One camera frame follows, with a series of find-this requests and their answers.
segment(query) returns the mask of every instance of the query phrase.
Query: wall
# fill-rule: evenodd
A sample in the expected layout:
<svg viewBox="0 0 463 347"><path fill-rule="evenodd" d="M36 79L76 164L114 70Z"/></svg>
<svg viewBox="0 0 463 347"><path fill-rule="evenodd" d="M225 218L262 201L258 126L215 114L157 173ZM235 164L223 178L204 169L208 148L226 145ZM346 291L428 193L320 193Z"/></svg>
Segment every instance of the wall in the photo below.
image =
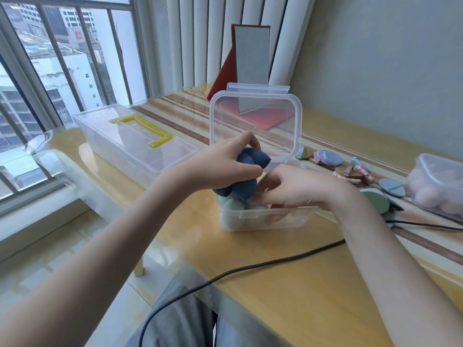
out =
<svg viewBox="0 0 463 347"><path fill-rule="evenodd" d="M316 0L291 90L304 107L463 158L462 9Z"/></svg>

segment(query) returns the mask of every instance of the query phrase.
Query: finger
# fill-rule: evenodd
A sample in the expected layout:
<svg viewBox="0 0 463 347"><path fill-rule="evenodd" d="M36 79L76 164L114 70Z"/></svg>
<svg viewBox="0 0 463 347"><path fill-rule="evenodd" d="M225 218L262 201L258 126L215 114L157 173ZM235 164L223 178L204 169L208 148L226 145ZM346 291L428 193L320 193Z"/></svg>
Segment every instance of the finger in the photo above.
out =
<svg viewBox="0 0 463 347"><path fill-rule="evenodd" d="M251 146L252 148L257 148L258 150L261 149L258 139L254 136L254 134L250 130L245 131L239 134L238 136L236 136L233 139L233 143L236 144L240 150L242 150L247 145Z"/></svg>
<svg viewBox="0 0 463 347"><path fill-rule="evenodd" d="M249 204L285 204L286 197L283 192L282 186L278 186L273 190L256 192L254 197L247 201Z"/></svg>
<svg viewBox="0 0 463 347"><path fill-rule="evenodd" d="M278 175L272 172L265 174L264 177L259 181L256 192L264 192L265 190L273 190L275 187L280 186L281 180Z"/></svg>
<svg viewBox="0 0 463 347"><path fill-rule="evenodd" d="M233 177L236 181L246 181L257 179L263 173L263 169L257 164L246 164L233 161L231 166L233 170Z"/></svg>

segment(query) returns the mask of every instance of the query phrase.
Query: striped tablecloth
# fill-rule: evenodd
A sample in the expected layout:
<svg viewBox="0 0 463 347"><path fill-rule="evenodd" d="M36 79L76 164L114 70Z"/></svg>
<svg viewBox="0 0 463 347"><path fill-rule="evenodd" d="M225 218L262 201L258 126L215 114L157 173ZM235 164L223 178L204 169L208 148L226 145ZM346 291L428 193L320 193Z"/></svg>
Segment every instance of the striped tablecloth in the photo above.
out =
<svg viewBox="0 0 463 347"><path fill-rule="evenodd" d="M161 128L171 131L183 139L198 146L209 144L209 103L202 93L185 90L134 105L132 108L152 119ZM272 139L282 138L282 132L279 132L278 128L271 128L269 132L272 133ZM272 141L264 141L263 143L271 145ZM367 164L377 180L389 178L404 182L409 172L391 163L386 163L304 131L302 132L301 143L314 151L317 149L336 151L346 162L352 156L357 156ZM303 161L303 163L307 168L331 173L331 171L309 161ZM463 227L463 224L456 221L416 207L408 198L389 197L405 209L405 211L396 214L396 219ZM321 215L334 221L330 213ZM460 289L463 287L463 233L416 226L395 226L393 231L422 266L459 286L450 288L449 290L454 290L454 292L447 292L447 294L461 295Z"/></svg>

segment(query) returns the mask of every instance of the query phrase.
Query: white windowsill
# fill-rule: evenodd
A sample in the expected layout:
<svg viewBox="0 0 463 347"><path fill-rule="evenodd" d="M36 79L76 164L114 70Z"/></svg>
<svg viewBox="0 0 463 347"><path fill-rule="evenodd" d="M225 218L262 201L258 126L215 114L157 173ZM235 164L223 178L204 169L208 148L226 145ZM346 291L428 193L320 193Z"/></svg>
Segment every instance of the white windowsill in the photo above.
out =
<svg viewBox="0 0 463 347"><path fill-rule="evenodd" d="M62 187L0 217L0 261L12 256L89 210L69 187Z"/></svg>

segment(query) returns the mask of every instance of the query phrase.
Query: plastic storage box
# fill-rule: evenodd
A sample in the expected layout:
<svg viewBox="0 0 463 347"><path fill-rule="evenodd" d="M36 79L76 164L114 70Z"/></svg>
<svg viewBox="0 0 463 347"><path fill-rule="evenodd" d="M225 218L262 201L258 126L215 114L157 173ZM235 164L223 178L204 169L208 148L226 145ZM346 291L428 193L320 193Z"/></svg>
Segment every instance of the plastic storage box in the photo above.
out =
<svg viewBox="0 0 463 347"><path fill-rule="evenodd" d="M95 153L145 189L198 150L120 104L78 114L75 122Z"/></svg>
<svg viewBox="0 0 463 347"><path fill-rule="evenodd" d="M463 163L420 155L408 175L407 192L420 208L463 221Z"/></svg>
<svg viewBox="0 0 463 347"><path fill-rule="evenodd" d="M300 147L302 105L289 87L229 83L210 103L210 143L251 130L271 158L264 172L279 164L304 168L294 158ZM302 227L317 207L230 210L217 197L221 226L228 231Z"/></svg>

